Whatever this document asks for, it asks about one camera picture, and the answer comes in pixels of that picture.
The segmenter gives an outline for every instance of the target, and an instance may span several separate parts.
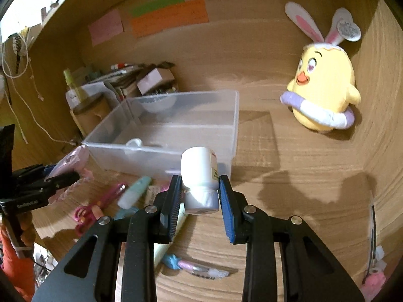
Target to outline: white pill bottle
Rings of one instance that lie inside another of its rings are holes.
[[[220,209],[217,157],[212,150],[197,146],[183,152],[181,175],[187,214],[205,215]]]

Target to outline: plush toy eye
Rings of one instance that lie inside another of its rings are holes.
[[[314,69],[315,69],[315,67],[316,67],[316,59],[315,59],[315,58],[309,59],[309,61],[308,61],[308,68],[307,68],[308,73],[313,72]]]

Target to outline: sticky note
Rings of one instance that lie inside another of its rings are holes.
[[[110,40],[112,37],[123,33],[122,20],[119,10],[113,9],[100,19],[88,25],[91,34],[92,46]]]
[[[204,0],[191,0],[149,12],[131,20],[136,37],[155,34],[164,29],[208,22]]]
[[[156,11],[172,4],[185,2],[185,0],[154,0],[138,6],[130,11],[133,17],[140,17],[148,12]]]

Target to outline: yellow-green bottle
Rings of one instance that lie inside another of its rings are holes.
[[[64,78],[66,79],[67,86],[69,89],[74,90],[75,95],[79,102],[83,102],[86,98],[88,98],[88,94],[82,89],[82,87],[77,86],[74,81],[73,76],[71,75],[70,69],[63,70]]]

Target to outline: orange beak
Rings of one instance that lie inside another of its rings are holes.
[[[298,85],[306,85],[309,83],[309,76],[305,75],[305,72],[301,72],[297,76],[297,84]]]

